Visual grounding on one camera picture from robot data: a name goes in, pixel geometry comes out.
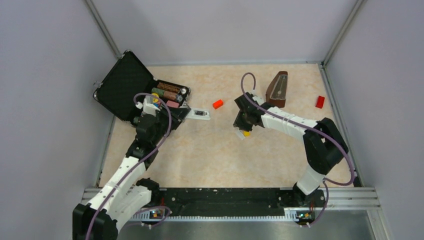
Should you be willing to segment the white battery cover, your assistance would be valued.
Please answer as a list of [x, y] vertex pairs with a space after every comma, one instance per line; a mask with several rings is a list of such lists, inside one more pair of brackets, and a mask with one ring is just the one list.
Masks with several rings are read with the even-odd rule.
[[235, 130], [235, 133], [236, 133], [237, 137], [240, 138], [241, 140], [244, 140], [245, 139], [245, 136], [243, 134], [243, 131], [241, 131], [239, 129], [236, 129]]

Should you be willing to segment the white remote control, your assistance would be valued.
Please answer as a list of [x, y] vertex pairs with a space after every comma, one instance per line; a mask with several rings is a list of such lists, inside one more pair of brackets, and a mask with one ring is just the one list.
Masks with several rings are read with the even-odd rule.
[[209, 121], [211, 119], [211, 115], [207, 109], [191, 108], [186, 118], [193, 120]]

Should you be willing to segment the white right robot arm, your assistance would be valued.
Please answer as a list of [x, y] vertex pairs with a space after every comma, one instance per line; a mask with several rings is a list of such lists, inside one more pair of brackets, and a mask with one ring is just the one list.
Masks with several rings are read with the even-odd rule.
[[333, 167], [348, 155], [348, 147], [333, 120], [311, 120], [283, 111], [247, 92], [236, 98], [239, 109], [233, 126], [251, 132], [254, 126], [282, 132], [304, 145], [307, 167], [293, 186], [293, 200], [307, 206]]

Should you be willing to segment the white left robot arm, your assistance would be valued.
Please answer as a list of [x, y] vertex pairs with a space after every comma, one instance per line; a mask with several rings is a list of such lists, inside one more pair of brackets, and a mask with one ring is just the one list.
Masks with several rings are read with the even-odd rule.
[[72, 239], [115, 240], [133, 215], [160, 202], [158, 183], [136, 183], [150, 167], [166, 137], [189, 115], [191, 108], [143, 107], [133, 118], [136, 135], [122, 162], [104, 187], [72, 212]]

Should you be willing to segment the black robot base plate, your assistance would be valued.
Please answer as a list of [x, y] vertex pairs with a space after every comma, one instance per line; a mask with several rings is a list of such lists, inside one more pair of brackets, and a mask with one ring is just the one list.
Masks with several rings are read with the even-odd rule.
[[320, 208], [322, 190], [300, 196], [281, 188], [160, 188], [147, 207], [166, 206], [173, 217], [278, 217], [288, 208]]

